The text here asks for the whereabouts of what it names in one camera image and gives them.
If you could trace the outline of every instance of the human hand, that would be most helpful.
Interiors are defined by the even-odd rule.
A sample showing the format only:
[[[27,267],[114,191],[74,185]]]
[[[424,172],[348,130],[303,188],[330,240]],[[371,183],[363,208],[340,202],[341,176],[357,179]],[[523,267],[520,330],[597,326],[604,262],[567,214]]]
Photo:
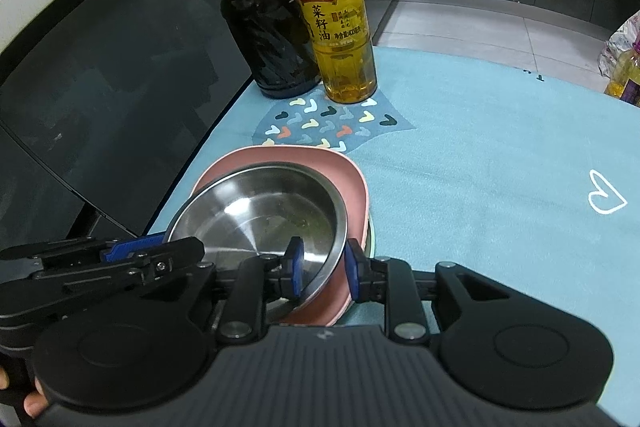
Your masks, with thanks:
[[[7,389],[9,387],[9,376],[6,371],[0,367],[0,389]],[[45,410],[47,405],[47,399],[44,398],[44,393],[42,392],[42,387],[40,382],[36,378],[36,391],[30,393],[27,398],[24,399],[23,407],[25,412],[31,416],[32,418],[36,418],[42,411]]]

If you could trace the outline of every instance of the stacked dishes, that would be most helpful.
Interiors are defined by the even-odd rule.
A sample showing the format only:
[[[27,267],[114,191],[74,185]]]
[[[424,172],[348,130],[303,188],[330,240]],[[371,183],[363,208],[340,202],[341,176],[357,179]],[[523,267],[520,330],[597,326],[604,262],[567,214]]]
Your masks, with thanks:
[[[165,240],[193,235],[205,259],[233,269],[263,253],[283,254],[293,235],[305,243],[305,290],[297,307],[268,305],[270,321],[332,325],[351,303],[342,250],[348,237],[371,250],[369,193],[346,156],[307,146],[253,146],[213,163],[172,220]]]

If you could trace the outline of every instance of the oil bottle label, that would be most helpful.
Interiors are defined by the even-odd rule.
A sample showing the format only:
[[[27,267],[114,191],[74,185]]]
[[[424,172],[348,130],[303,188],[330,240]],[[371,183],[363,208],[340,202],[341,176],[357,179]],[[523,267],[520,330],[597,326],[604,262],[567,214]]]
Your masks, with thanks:
[[[629,79],[626,83],[625,90],[620,96],[620,100],[632,105],[638,105],[638,102],[640,102],[640,86]]]
[[[364,0],[300,0],[315,44],[338,47],[369,38]]]

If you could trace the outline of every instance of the blue gripper pad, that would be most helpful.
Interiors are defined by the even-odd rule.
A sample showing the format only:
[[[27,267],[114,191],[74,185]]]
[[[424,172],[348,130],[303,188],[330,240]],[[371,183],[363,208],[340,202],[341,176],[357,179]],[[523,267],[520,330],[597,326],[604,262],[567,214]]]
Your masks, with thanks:
[[[129,257],[133,252],[143,250],[145,248],[157,247],[162,244],[164,232],[153,233],[152,235],[144,235],[131,241],[121,241],[116,243],[109,253],[101,254],[103,263],[114,263],[122,261]]]

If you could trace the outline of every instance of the tiled floor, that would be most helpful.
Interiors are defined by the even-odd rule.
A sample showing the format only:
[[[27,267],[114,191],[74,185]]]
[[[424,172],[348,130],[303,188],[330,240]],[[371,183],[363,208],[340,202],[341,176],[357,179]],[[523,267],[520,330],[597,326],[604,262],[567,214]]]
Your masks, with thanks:
[[[608,81],[598,70],[603,41],[476,8],[399,2],[378,45],[482,58],[598,91]]]

